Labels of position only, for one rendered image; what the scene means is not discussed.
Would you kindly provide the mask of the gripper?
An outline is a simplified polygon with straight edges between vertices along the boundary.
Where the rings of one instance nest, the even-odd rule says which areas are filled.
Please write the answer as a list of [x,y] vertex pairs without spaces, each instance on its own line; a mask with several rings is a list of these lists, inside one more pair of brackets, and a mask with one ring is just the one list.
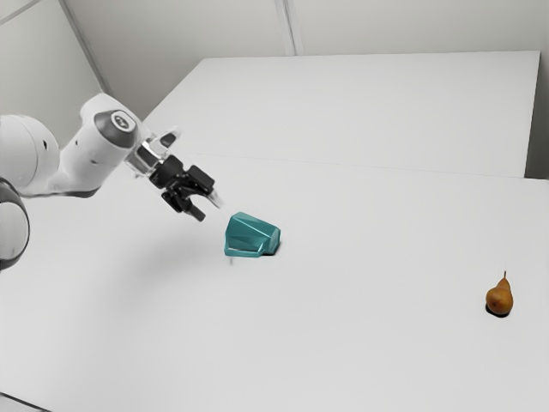
[[206,215],[193,204],[192,196],[207,198],[217,209],[224,206],[214,189],[214,179],[196,165],[184,170],[182,161],[174,155],[169,155],[154,169],[149,181],[162,190],[161,197],[175,211],[187,211],[199,222],[204,221]]

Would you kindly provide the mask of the teal faceted mug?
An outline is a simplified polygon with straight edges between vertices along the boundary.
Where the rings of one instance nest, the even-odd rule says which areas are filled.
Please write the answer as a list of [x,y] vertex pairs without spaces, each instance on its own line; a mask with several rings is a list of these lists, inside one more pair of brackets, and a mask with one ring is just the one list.
[[232,215],[225,231],[224,253],[228,257],[274,256],[281,243],[281,230],[244,212]]

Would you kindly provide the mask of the brown pear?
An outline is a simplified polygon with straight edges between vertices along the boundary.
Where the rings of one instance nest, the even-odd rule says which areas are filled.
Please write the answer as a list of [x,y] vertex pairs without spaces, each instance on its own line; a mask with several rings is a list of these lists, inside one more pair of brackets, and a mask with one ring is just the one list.
[[495,316],[508,316],[513,308],[514,298],[507,272],[498,281],[495,287],[486,292],[486,309]]

